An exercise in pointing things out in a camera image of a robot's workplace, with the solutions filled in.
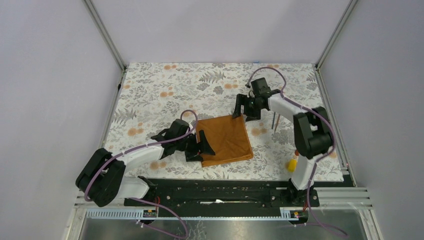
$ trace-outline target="orange fabric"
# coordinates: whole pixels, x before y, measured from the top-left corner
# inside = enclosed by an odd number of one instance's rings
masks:
[[[215,151],[215,156],[202,154],[202,167],[227,164],[253,158],[243,117],[232,118],[231,115],[199,120],[196,133],[203,130],[207,142]]]

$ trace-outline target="cable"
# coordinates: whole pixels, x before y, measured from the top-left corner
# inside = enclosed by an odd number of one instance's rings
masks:
[[[304,110],[306,110],[306,111],[308,111],[308,112],[310,112],[311,114],[313,114],[313,115],[315,115],[317,118],[319,118],[321,121],[323,121],[327,126],[328,126],[328,128],[330,129],[330,132],[331,132],[331,137],[332,137],[332,142],[333,142],[333,144],[332,144],[332,148],[331,148],[331,150],[329,151],[329,152],[327,152],[326,154],[323,154],[321,157],[319,157],[317,160],[315,160],[315,163],[313,164],[313,169],[312,169],[312,173],[310,174],[310,177],[309,177],[309,180],[308,180],[308,182],[307,182],[307,190],[306,190],[306,203],[307,203],[307,206],[308,206],[308,209],[309,209],[309,211],[310,211],[310,213],[311,213],[311,215],[312,215],[312,217],[315,219],[315,221],[316,221],[316,223],[314,223],[314,224],[312,224],[312,223],[309,223],[308,225],[316,225],[316,226],[321,226],[322,228],[324,228],[325,230],[327,230],[328,232],[330,232],[330,233],[332,233],[332,234],[334,234],[334,235],[336,235],[336,236],[339,236],[339,237],[341,237],[341,238],[345,238],[345,239],[347,239],[347,238],[349,238],[349,235],[348,235],[348,233],[346,232],[346,231],[344,231],[344,230],[342,230],[341,228],[339,228],[339,227],[337,227],[337,226],[334,226],[334,225],[330,225],[330,224],[326,224],[326,223],[322,223],[322,222],[320,222],[319,220],[318,220],[318,218],[315,216],[315,214],[314,214],[314,212],[312,211],[312,208],[311,208],[311,202],[310,202],[310,199],[309,199],[309,194],[310,194],[310,188],[311,188],[311,183],[312,183],[312,179],[314,178],[314,175],[315,175],[315,172],[316,172],[316,170],[317,170],[317,166],[318,166],[318,164],[317,163],[319,163],[322,159],[324,159],[325,157],[327,157],[328,155],[330,155],[330,154],[332,154],[333,152],[334,152],[334,150],[336,149],[336,141],[335,141],[335,139],[336,139],[336,135],[335,135],[335,133],[334,133],[334,130],[333,130],[333,128],[332,128],[332,126],[331,126],[331,124],[323,117],[323,116],[321,116],[321,115],[319,115],[317,112],[315,112],[315,111],[313,111],[312,109],[310,109],[310,108],[308,108],[308,107],[305,107],[305,106],[302,106],[302,105],[300,105],[299,103],[297,103],[297,102],[295,102],[295,101],[293,101],[293,100],[291,100],[291,99],[289,99],[289,98],[287,98],[287,97],[285,97],[284,96],[284,94],[283,94],[283,90],[284,90],[284,88],[286,87],[286,85],[287,85],[287,80],[286,80],[286,78],[284,77],[284,75],[279,71],[279,70],[277,70],[277,69],[275,69],[275,68],[273,68],[273,67],[270,67],[270,66],[263,66],[263,67],[260,67],[260,68],[258,68],[258,69],[256,69],[251,75],[250,75],[250,78],[249,78],[249,80],[247,81],[247,84],[246,84],[246,87],[248,87],[248,88],[250,88],[250,83],[251,83],[251,81],[252,81],[252,78],[254,77],[254,75],[255,75],[255,73],[257,73],[259,70],[262,70],[262,69],[271,69],[271,70],[274,70],[274,71],[276,71],[280,76],[281,76],[281,78],[282,78],[282,80],[284,81],[284,85],[282,86],[282,88],[281,88],[281,90],[280,90],[280,95],[281,95],[281,97],[282,97],[282,99],[283,100],[286,100],[287,102],[289,102],[289,103],[291,103],[292,105],[294,105],[294,106],[296,106],[296,107],[298,107],[298,108],[301,108],[301,109],[304,109]]]
[[[183,114],[186,113],[186,112],[192,113],[194,115],[194,117],[195,117],[195,122],[194,122],[194,126],[193,126],[192,129],[190,129],[187,133],[185,133],[182,136],[179,136],[179,137],[176,137],[176,138],[173,138],[173,139],[169,139],[169,140],[165,140],[165,141],[158,141],[158,142],[147,143],[147,144],[140,145],[140,146],[135,146],[133,148],[130,148],[130,149],[124,151],[123,153],[121,152],[121,153],[118,153],[115,156],[111,157],[109,160],[107,160],[106,162],[104,162],[104,164],[98,169],[98,171],[94,174],[94,176],[92,177],[92,179],[88,183],[87,188],[85,189],[85,192],[84,192],[84,199],[87,202],[91,202],[92,201],[89,198],[90,188],[92,187],[94,181],[97,179],[97,177],[100,175],[100,173],[102,173],[102,171],[106,168],[106,166],[109,165],[113,160],[115,160],[115,159],[117,159],[119,157],[122,157],[125,154],[129,154],[129,153],[131,153],[131,152],[133,152],[135,150],[146,148],[148,146],[154,146],[154,145],[160,145],[160,144],[166,144],[166,143],[170,143],[170,142],[175,142],[175,141],[178,141],[180,139],[183,139],[183,138],[187,137],[189,134],[191,134],[196,129],[196,126],[198,125],[199,119],[198,119],[198,116],[196,115],[196,113],[193,110],[190,110],[190,109],[187,109],[187,110],[182,111],[181,116],[179,118],[180,119],[183,119]],[[132,200],[135,200],[135,201],[139,201],[139,202],[145,203],[145,204],[153,205],[153,206],[156,206],[156,207],[159,207],[159,208],[163,208],[163,209],[167,210],[168,212],[170,212],[171,214],[173,214],[182,223],[182,226],[185,229],[185,236],[177,236],[177,235],[175,235],[173,233],[170,233],[170,232],[167,232],[165,230],[162,230],[162,229],[159,229],[159,228],[156,228],[156,227],[153,227],[153,226],[146,225],[148,228],[157,230],[157,231],[159,231],[161,233],[164,233],[166,235],[169,235],[169,236],[172,236],[172,237],[178,238],[178,239],[186,239],[186,238],[189,237],[189,231],[187,229],[186,223],[175,212],[173,212],[168,207],[166,207],[164,205],[161,205],[161,204],[154,203],[154,202],[150,202],[150,201],[138,199],[138,198],[131,198],[131,199]]]

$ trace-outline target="gray floor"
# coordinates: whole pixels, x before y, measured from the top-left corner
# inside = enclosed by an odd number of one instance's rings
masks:
[[[321,222],[345,230],[352,240],[366,240],[361,218],[354,210],[315,211]],[[282,227],[287,221],[190,220],[189,240],[339,240],[321,227]],[[177,220],[157,220],[153,226],[184,235]],[[80,240],[173,240],[173,237],[148,228],[133,220],[86,219]]]

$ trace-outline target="white wall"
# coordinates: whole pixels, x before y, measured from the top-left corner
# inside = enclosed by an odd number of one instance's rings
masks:
[[[0,239],[58,240],[120,70],[81,0],[14,0],[0,73]]]
[[[322,68],[384,239],[422,239],[424,1],[359,1]]]
[[[126,63],[315,63],[349,0],[94,0]]]

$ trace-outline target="tabletop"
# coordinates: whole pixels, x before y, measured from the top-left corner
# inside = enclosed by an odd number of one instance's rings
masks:
[[[237,94],[252,72],[272,66],[285,76],[284,95],[307,107],[322,106],[322,98],[312,64],[265,63],[131,63],[122,84],[113,120],[104,147],[117,154],[142,145],[191,109],[200,120],[232,114]],[[264,77],[271,89],[283,80],[270,69],[260,70],[253,80]],[[202,167],[186,162],[183,152],[146,163],[127,176],[170,179],[230,179],[287,181],[288,162],[295,152],[293,124],[281,117],[274,132],[273,112],[262,110],[261,120],[246,122],[254,158]],[[185,113],[192,123],[194,116]],[[318,163],[315,181],[343,181],[337,153]]]

